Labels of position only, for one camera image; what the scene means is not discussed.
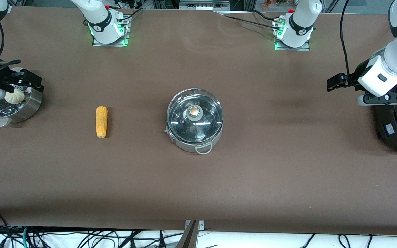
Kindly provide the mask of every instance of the pot lid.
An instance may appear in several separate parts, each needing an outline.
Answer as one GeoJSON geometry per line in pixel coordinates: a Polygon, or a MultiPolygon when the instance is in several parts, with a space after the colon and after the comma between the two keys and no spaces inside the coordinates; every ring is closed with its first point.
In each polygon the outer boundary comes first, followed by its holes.
{"type": "Polygon", "coordinates": [[[222,106],[208,91],[184,90],[169,105],[167,125],[176,138],[187,143],[210,140],[222,128],[222,106]]]}

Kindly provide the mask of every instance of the brown table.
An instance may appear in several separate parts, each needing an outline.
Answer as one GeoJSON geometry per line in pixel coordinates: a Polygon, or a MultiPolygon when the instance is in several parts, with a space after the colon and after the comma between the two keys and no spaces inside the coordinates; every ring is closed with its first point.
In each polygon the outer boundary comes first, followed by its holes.
{"type": "MultiPolygon", "coordinates": [[[[0,212],[16,225],[397,234],[397,152],[359,92],[326,91],[345,71],[339,19],[320,15],[311,51],[290,52],[268,28],[211,11],[145,10],[129,47],[99,48],[76,8],[13,8],[2,58],[21,59],[45,92],[32,118],[0,128],[0,212]],[[223,106],[206,156],[163,132],[190,87],[223,106]]],[[[392,39],[383,15],[347,15],[344,34],[352,69],[392,39]]]]}

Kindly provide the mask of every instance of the lid knob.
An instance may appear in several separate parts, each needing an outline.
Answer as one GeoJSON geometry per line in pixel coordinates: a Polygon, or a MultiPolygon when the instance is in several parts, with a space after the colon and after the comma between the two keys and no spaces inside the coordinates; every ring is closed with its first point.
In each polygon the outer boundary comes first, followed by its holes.
{"type": "Polygon", "coordinates": [[[200,110],[199,110],[199,108],[197,108],[196,106],[194,106],[194,107],[192,107],[192,108],[189,109],[189,114],[190,114],[191,116],[197,116],[197,115],[200,114],[200,110]]]}

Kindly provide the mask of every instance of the white label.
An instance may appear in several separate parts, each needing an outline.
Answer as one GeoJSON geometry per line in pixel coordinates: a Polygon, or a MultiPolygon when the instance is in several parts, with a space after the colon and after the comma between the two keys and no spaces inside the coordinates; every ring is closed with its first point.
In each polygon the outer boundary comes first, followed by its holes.
{"type": "Polygon", "coordinates": [[[388,124],[388,125],[385,125],[385,127],[386,127],[386,131],[387,131],[387,134],[388,134],[388,135],[394,134],[393,125],[392,125],[391,123],[388,124]]]}

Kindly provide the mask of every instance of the teal cable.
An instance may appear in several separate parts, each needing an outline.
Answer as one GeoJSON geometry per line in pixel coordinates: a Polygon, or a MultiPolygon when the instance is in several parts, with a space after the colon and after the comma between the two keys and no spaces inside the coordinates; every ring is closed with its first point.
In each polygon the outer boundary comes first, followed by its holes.
{"type": "Polygon", "coordinates": [[[28,248],[27,241],[26,241],[27,228],[28,228],[28,226],[25,227],[24,232],[22,233],[22,242],[24,243],[24,248],[28,248]]]}

